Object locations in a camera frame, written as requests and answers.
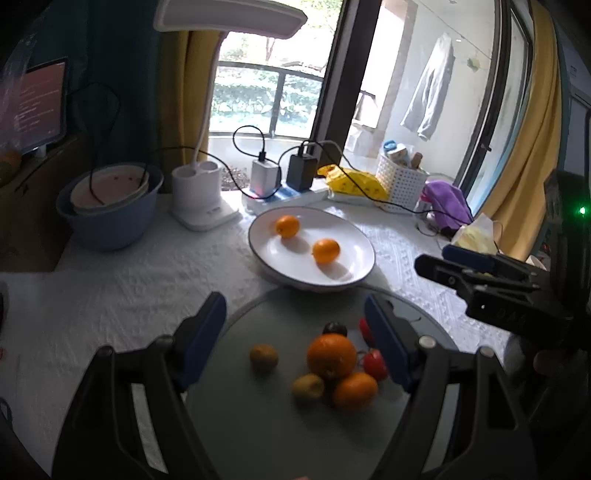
round gray tray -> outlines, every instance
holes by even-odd
[[[222,480],[365,480],[380,460],[398,425],[408,395],[390,379],[373,403],[356,414],[323,403],[300,408],[291,383],[308,373],[306,351],[327,322],[340,322],[358,349],[367,349],[358,330],[368,294],[379,292],[399,317],[412,320],[421,335],[456,349],[425,311],[382,290],[352,288],[313,294],[280,288],[249,303],[226,323],[199,382],[186,400],[189,415]],[[251,372],[256,343],[279,353],[266,378]],[[447,388],[443,413],[425,470],[441,465],[457,402],[457,386]]]

white bowl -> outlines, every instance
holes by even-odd
[[[275,222],[284,215],[300,220],[300,231],[290,239],[275,233]],[[340,255],[328,265],[318,265],[312,256],[312,245],[322,238],[332,238],[340,245]],[[265,270],[302,290],[342,290],[361,282],[375,265],[374,247],[361,230],[310,207],[268,210],[252,223],[248,241]]]
[[[76,184],[70,194],[74,211],[79,215],[97,215],[120,208],[141,197],[148,190],[149,174],[136,165],[119,164],[95,170],[92,189],[102,200],[99,202],[90,192],[90,173]]]

purple cloth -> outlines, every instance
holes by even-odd
[[[464,223],[470,224],[474,221],[474,217],[462,191],[454,187],[454,185],[449,185],[443,180],[433,180],[425,184],[423,194],[431,202],[433,210],[447,212],[463,222],[456,222],[453,218],[445,215],[445,213],[435,212],[435,221],[440,229],[448,227],[452,230],[458,230]]]

perforated basket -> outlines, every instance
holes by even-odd
[[[401,167],[383,155],[379,156],[378,171],[375,176],[388,192],[389,202],[397,203],[410,210],[414,210],[429,177],[423,170]],[[400,207],[385,203],[377,203],[377,205],[387,212],[406,212]]]

cardboard box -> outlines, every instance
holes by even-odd
[[[90,169],[85,136],[71,137],[31,158],[0,188],[0,271],[53,271],[71,235],[56,212],[56,198],[72,179]]]

